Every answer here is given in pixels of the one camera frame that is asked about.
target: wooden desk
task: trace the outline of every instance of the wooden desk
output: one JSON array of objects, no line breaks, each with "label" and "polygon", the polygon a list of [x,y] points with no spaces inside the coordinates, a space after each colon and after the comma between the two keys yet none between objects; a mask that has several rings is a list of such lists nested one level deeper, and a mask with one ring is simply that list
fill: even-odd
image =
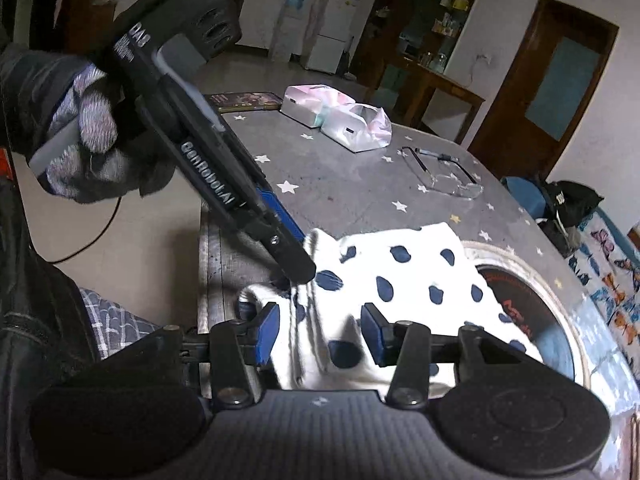
[{"label": "wooden desk", "polygon": [[435,91],[440,90],[471,105],[471,109],[466,114],[465,120],[455,138],[455,142],[460,144],[476,118],[484,99],[463,87],[460,83],[453,81],[453,79],[429,70],[412,59],[395,55],[384,59],[380,63],[375,79],[376,83],[370,86],[365,94],[364,101],[366,103],[370,102],[373,94],[380,87],[386,67],[389,65],[409,72],[406,82],[399,91],[396,106],[390,113],[391,119],[394,122],[404,124],[404,126],[417,128]]}]

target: glove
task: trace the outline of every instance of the glove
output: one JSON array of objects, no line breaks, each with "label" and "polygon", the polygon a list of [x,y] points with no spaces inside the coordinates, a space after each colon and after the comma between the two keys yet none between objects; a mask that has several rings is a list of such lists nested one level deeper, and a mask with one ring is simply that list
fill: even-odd
[{"label": "glove", "polygon": [[144,142],[116,143],[118,130],[111,104],[119,97],[119,86],[92,64],[76,76],[53,115],[47,137],[54,137],[78,118],[80,141],[48,165],[46,175],[39,179],[47,191],[89,203],[134,189],[145,196],[169,183],[175,167],[154,150],[152,140],[148,150]]}]

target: pink butterfly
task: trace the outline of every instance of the pink butterfly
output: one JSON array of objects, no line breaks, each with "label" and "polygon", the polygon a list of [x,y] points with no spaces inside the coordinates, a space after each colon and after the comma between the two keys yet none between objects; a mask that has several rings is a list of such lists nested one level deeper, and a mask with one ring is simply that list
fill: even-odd
[{"label": "pink butterfly", "polygon": [[600,229],[600,231],[591,232],[591,236],[593,236],[593,238],[600,243],[602,252],[604,253],[605,258],[608,260],[609,255],[613,252],[613,249],[616,248],[613,242],[609,240],[609,233],[607,233],[607,231],[604,229]]}]

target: black cable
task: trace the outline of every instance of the black cable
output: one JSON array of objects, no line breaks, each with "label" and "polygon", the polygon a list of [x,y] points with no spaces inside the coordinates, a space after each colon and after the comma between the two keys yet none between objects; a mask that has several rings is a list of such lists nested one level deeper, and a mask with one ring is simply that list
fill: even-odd
[{"label": "black cable", "polygon": [[118,214],[118,209],[120,209],[120,202],[122,202],[122,197],[119,197],[118,201],[116,202],[116,207],[113,209],[113,213],[111,215],[111,218],[109,218],[107,225],[104,226],[104,229],[100,231],[100,234],[97,235],[97,237],[95,237],[94,240],[89,242],[83,248],[78,249],[75,253],[71,253],[69,256],[66,256],[65,258],[61,258],[60,260],[55,260],[53,262],[47,262],[47,263],[52,265],[62,264],[64,262],[69,261],[71,258],[75,258],[76,256],[78,256],[78,254],[84,252],[93,244],[95,244],[100,238],[102,238],[102,235],[105,234],[105,232],[107,232],[107,229],[111,227],[111,224],[113,223],[113,219],[116,218],[116,215]]}]

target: polka dot cloth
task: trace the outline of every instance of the polka dot cloth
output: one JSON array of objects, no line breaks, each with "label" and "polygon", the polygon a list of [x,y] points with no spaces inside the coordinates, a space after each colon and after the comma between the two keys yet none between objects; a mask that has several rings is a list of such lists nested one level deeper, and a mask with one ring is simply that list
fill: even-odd
[{"label": "polka dot cloth", "polygon": [[[274,287],[245,289],[239,310],[280,305],[280,333],[271,353],[284,388],[371,389],[383,396],[394,367],[377,367],[360,331],[360,308],[371,302],[390,321],[412,320],[435,334],[481,326],[540,360],[511,322],[446,224],[358,234],[335,240],[320,230],[305,239],[316,277],[290,300]],[[431,364],[432,383],[454,386],[452,364]]]}]

